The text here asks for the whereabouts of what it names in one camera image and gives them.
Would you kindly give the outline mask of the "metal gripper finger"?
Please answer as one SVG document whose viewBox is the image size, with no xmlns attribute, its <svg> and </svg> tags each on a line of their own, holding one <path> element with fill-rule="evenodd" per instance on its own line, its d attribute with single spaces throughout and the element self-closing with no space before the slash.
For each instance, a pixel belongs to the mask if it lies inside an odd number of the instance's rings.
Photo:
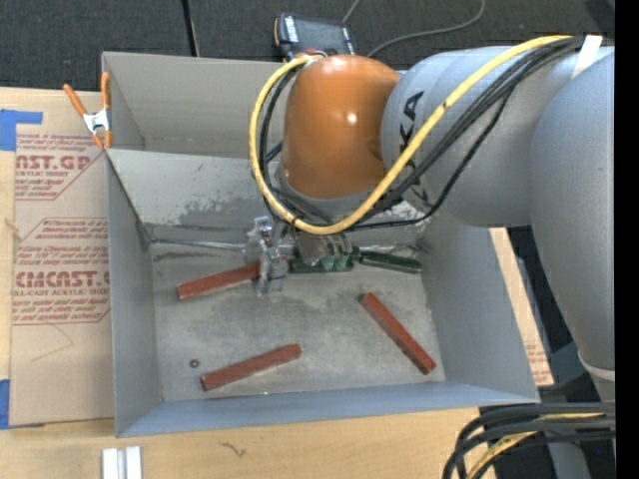
<svg viewBox="0 0 639 479">
<path fill-rule="evenodd" d="M 263 251 L 260 257 L 258 294 L 266 295 L 280 292 L 288 272 L 288 261 L 277 248 Z"/>
<path fill-rule="evenodd" d="M 270 260 L 274 251 L 272 219 L 269 216 L 256 218 L 247 232 L 245 259 L 247 262 L 263 262 Z"/>
</svg>

